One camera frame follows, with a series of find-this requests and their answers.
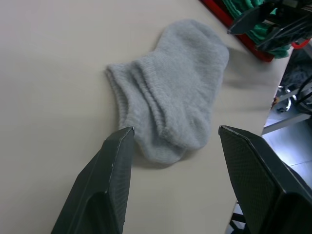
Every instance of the red tray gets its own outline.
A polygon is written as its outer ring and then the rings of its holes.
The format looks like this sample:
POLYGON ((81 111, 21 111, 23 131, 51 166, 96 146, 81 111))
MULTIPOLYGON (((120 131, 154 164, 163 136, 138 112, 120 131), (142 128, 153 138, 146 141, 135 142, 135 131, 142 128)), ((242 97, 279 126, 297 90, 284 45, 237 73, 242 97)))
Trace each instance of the red tray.
MULTIPOLYGON (((233 18, 222 0, 201 0, 201 2, 214 13, 214 15, 226 26, 229 27, 233 18)), ((271 62, 274 55, 255 49, 255 43, 246 35, 235 35, 258 59, 271 62)))

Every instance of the gray floor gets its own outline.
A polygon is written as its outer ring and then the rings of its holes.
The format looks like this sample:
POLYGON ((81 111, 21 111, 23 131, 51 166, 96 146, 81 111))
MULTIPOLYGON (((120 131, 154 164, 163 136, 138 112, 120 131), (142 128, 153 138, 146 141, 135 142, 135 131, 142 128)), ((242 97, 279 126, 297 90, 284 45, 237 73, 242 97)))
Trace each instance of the gray floor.
MULTIPOLYGON (((285 113, 279 113, 277 111, 279 107, 271 110, 266 125, 298 114, 293 106, 285 113)), ((312 119, 265 134, 263 138, 280 159, 301 175, 312 188, 312 119)), ((239 205, 236 205, 234 212, 242 214, 239 205)), ((232 231, 233 229, 228 226, 226 234, 231 234, 232 231)))

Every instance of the green cloth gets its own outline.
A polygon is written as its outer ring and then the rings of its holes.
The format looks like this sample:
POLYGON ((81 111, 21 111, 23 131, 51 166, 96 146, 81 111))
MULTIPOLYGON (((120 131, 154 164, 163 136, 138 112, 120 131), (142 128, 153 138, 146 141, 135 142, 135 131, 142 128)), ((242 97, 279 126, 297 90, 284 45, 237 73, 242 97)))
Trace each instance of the green cloth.
MULTIPOLYGON (((223 0, 224 4, 228 8, 231 15, 236 19, 243 12, 247 11, 250 8, 261 5, 265 0, 223 0)), ((250 30, 246 34, 248 37, 259 44, 269 33, 269 25, 265 23, 257 24, 253 30, 250 30)), ((282 46, 274 50, 268 51, 268 53, 274 55, 276 59, 285 58, 288 54, 288 49, 290 46, 282 46)))

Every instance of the gray sock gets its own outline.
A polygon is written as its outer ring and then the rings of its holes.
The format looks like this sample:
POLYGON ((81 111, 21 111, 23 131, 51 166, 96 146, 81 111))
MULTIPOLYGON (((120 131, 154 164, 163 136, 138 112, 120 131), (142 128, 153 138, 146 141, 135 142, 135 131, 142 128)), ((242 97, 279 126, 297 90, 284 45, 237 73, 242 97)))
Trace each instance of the gray sock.
POLYGON ((124 95, 128 107, 124 111, 124 101, 117 100, 119 126, 135 127, 148 159, 172 163, 185 150, 207 143, 212 105, 228 59, 226 46, 212 29, 187 19, 169 25, 148 55, 108 66, 110 81, 118 87, 116 97, 124 95), (155 154, 150 140, 177 154, 155 154))

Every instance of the white table surface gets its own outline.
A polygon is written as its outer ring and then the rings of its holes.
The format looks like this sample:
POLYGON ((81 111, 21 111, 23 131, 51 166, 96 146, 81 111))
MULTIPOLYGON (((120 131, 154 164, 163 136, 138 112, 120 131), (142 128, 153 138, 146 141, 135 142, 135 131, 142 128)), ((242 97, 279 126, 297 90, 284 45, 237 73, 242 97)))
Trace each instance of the white table surface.
POLYGON ((193 18, 227 44, 203 149, 168 168, 136 156, 124 234, 222 234, 235 195, 218 126, 261 134, 288 58, 258 61, 197 0, 10 0, 0 8, 0 233, 49 233, 78 173, 117 129, 103 74, 193 18))

